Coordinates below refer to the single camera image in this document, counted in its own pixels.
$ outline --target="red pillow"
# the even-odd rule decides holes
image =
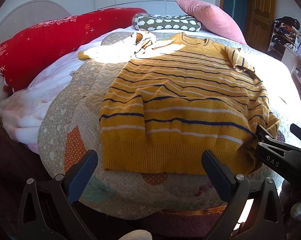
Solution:
[[[14,91],[46,67],[99,36],[131,25],[140,8],[109,8],[36,24],[0,45],[0,72]]]

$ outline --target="ribbed hem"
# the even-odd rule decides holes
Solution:
[[[248,174],[254,169],[254,161],[249,154],[234,155],[218,148],[170,142],[149,145],[141,141],[117,140],[105,141],[103,148],[104,170],[206,175],[201,156],[208,149],[235,173]]]

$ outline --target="pink pillow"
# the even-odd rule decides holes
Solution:
[[[198,0],[176,0],[176,2],[186,14],[201,21],[209,31],[247,45],[237,23],[218,6]]]

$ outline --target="blue gripper pad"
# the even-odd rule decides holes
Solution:
[[[82,160],[71,167],[66,174],[73,179],[66,185],[66,197],[72,204],[78,201],[98,164],[98,154],[93,150],[83,156]]]
[[[212,151],[202,154],[202,166],[211,180],[221,200],[230,203],[236,190],[234,173],[222,164]]]

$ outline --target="blue curtain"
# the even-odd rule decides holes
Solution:
[[[230,15],[244,31],[248,0],[224,0],[223,10]]]

